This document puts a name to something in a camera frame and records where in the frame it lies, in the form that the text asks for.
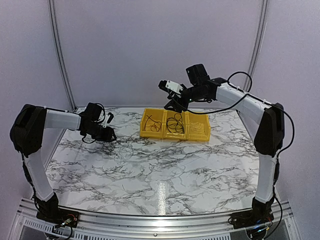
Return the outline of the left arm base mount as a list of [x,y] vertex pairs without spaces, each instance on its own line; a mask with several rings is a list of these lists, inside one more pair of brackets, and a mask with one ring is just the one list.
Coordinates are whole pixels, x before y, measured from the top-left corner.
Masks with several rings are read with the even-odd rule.
[[44,214],[38,211],[36,214],[36,218],[46,222],[56,224],[58,226],[60,226],[63,222],[67,220],[71,220],[71,222],[69,222],[66,225],[72,228],[76,228],[79,221],[79,215],[80,213],[78,211],[59,208],[57,216],[45,216]]

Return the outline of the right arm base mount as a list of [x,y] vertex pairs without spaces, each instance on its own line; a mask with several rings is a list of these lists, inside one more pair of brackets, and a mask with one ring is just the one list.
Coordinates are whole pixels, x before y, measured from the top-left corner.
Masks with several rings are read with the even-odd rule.
[[267,210],[259,210],[258,208],[234,212],[230,215],[228,223],[234,229],[241,229],[270,223],[274,220],[273,211],[271,208]]

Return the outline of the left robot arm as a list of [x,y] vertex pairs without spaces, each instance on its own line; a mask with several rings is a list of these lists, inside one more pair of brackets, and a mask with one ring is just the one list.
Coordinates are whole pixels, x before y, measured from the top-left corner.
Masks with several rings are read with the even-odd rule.
[[95,142],[114,142],[117,137],[109,126],[102,126],[100,118],[105,110],[99,103],[88,103],[81,113],[25,104],[11,127],[9,136],[17,152],[21,154],[24,175],[32,187],[38,212],[58,223],[63,219],[59,200],[49,184],[41,157],[45,129],[79,131]]

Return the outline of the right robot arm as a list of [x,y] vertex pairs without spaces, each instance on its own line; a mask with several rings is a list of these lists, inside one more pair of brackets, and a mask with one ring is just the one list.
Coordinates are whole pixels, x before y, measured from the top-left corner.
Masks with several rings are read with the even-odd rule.
[[230,79],[211,78],[203,64],[190,66],[186,72],[192,85],[189,88],[170,80],[159,82],[158,87],[168,93],[169,102],[165,110],[187,112],[190,103],[218,101],[257,124],[257,130],[251,133],[251,137],[259,158],[258,183],[247,219],[258,224],[270,212],[276,198],[279,154],[285,137],[284,108],[279,103],[272,104],[232,85]]

